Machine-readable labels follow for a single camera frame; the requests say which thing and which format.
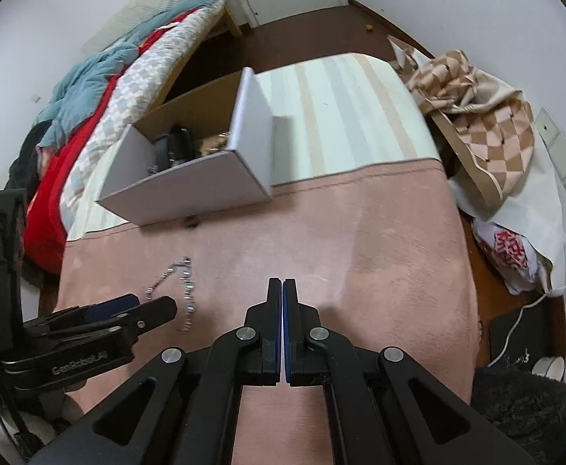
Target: metal pivot screw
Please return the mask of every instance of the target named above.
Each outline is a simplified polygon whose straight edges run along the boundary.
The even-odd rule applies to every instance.
[[[399,348],[390,347],[384,350],[384,358],[389,362],[401,362],[403,360],[403,352]]]
[[[315,327],[314,329],[311,329],[309,335],[316,341],[323,341],[324,339],[328,339],[330,333],[324,327]]]
[[[253,337],[255,337],[256,334],[257,332],[255,332],[255,329],[251,327],[242,327],[241,329],[237,329],[236,332],[237,338],[241,339],[242,341],[248,341],[249,339],[253,339]]]
[[[174,363],[182,358],[182,352],[177,348],[169,348],[168,350],[164,350],[161,356],[164,362]]]

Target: bracelet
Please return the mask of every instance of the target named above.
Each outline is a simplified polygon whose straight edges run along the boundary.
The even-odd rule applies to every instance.
[[[157,281],[145,291],[145,297],[151,300],[151,295],[156,288],[170,275],[175,273],[179,268],[182,268],[182,282],[184,282],[184,302],[186,303],[186,320],[184,326],[179,329],[182,332],[188,332],[192,327],[192,314],[195,312],[195,301],[192,297],[192,291],[195,289],[195,282],[192,281],[192,263],[189,257],[184,257],[182,260],[173,262],[166,271],[158,276]]]

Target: wooden floor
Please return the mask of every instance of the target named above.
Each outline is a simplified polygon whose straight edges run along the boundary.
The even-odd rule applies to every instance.
[[[372,31],[365,26],[371,24]],[[256,72],[279,68],[300,61],[344,52],[361,52],[379,59],[394,60],[394,53],[387,40],[393,34],[405,39],[405,34],[385,23],[383,19],[363,10],[348,6],[317,10],[271,22],[245,32],[235,39],[224,33],[204,42],[186,65],[169,93],[176,97],[196,86],[223,75],[250,66]],[[532,296],[510,295],[502,278],[494,271],[474,243],[470,224],[462,217],[470,262],[476,284],[479,316],[483,324],[483,338],[478,365],[486,365],[490,359],[487,331],[489,322],[530,302]],[[562,300],[552,300],[552,315],[556,316],[552,343],[554,354],[564,356],[565,331]]]

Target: wooden bed frame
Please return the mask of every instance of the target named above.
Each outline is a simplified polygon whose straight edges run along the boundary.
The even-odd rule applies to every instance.
[[[234,21],[231,12],[229,12],[229,8],[227,7],[227,4],[225,4],[223,6],[223,9],[218,13],[218,15],[216,15],[214,19],[210,21],[208,26],[203,30],[203,32],[201,32],[196,42],[192,45],[189,51],[176,62],[175,66],[173,67],[173,70],[169,74],[169,77],[167,77],[166,82],[164,82],[163,88],[160,89],[160,92],[158,93],[158,95],[156,96],[156,98],[151,103],[150,107],[147,109],[145,113],[149,113],[150,111],[155,110],[157,107],[159,107],[164,103],[167,94],[169,94],[169,91],[173,87],[173,84],[175,84],[175,81],[177,80],[177,77],[179,77],[179,74],[186,66],[186,63],[188,63],[192,55],[195,52],[197,52],[197,49],[199,48],[201,43],[207,40],[209,34],[212,32],[212,30],[217,26],[217,24],[220,21],[223,21],[223,23],[227,27],[227,30],[230,31],[234,37],[238,38],[242,36],[242,31],[237,25],[237,22]]]

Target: white cable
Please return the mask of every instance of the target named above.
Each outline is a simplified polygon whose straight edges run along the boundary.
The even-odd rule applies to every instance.
[[[505,352],[507,351],[507,346],[509,345],[509,339],[511,338],[511,334],[513,334],[513,331],[515,330],[515,328],[520,324],[520,320],[521,320],[522,315],[524,314],[524,310],[528,309],[529,307],[535,307],[537,304],[541,303],[541,301],[544,300],[547,296],[558,296],[558,295],[560,295],[560,294],[557,294],[557,292],[562,292],[563,290],[566,290],[566,285],[561,286],[560,288],[554,288],[554,289],[550,290],[549,292],[545,292],[544,295],[542,295],[534,303],[527,304],[526,306],[521,307],[520,315],[517,317],[517,320],[513,324],[513,327],[511,327],[511,330],[507,334],[507,338],[505,339],[505,345],[502,348],[501,353],[495,359],[493,359],[490,363],[487,364],[488,367],[491,367],[496,362],[498,362],[498,360],[500,360],[502,358],[502,355],[504,355]]]

